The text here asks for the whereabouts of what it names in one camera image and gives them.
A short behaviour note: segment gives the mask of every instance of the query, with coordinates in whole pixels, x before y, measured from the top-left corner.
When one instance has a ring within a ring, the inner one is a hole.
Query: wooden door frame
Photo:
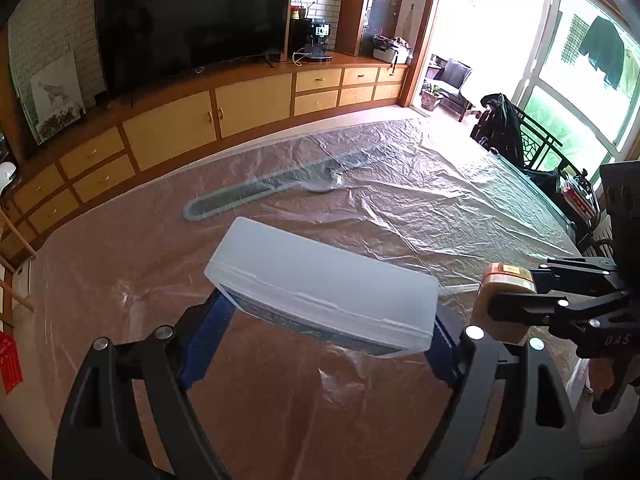
[[[415,87],[418,84],[418,78],[422,72],[424,58],[427,55],[429,46],[429,36],[433,30],[433,23],[436,15],[438,0],[427,0],[424,4],[420,28],[418,29],[418,37],[415,40],[416,48],[414,50],[414,58],[406,71],[404,84],[398,98],[398,105],[407,107],[411,105],[414,97]]]

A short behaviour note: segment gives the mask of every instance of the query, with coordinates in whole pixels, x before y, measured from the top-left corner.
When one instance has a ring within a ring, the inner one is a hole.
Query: blue gripper pad
[[[178,382],[185,390],[204,377],[236,311],[235,306],[221,293],[213,294],[207,301],[211,303],[184,348]]]
[[[433,375],[441,381],[445,381],[450,387],[453,387],[462,376],[458,369],[457,351],[458,346],[449,336],[436,314],[431,347],[424,353],[424,356],[431,366]]]

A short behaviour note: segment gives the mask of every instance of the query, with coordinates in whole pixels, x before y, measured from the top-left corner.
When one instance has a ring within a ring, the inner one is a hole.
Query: potted plant
[[[440,87],[434,83],[422,85],[422,108],[433,112],[442,100],[442,97],[438,94],[439,91]]]

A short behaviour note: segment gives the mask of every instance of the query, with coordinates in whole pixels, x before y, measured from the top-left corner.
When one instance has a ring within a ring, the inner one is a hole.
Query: tv cabinet
[[[230,64],[96,107],[18,167],[2,208],[38,249],[55,229],[136,186],[248,140],[396,104],[406,66],[332,53],[332,62]],[[0,254],[18,266],[12,232]]]

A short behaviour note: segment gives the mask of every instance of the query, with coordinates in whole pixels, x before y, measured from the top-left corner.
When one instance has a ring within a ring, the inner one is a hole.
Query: window
[[[520,107],[556,136],[562,153],[595,181],[601,164],[621,160],[620,147],[638,114],[640,45],[590,0],[553,0],[551,9],[538,50],[539,66],[532,70]],[[605,30],[594,27],[590,33],[597,18],[606,22]],[[580,53],[587,34],[604,35],[602,43],[614,60],[620,60],[615,64],[622,74],[594,68]],[[553,153],[547,155],[541,169],[553,170],[557,159]]]

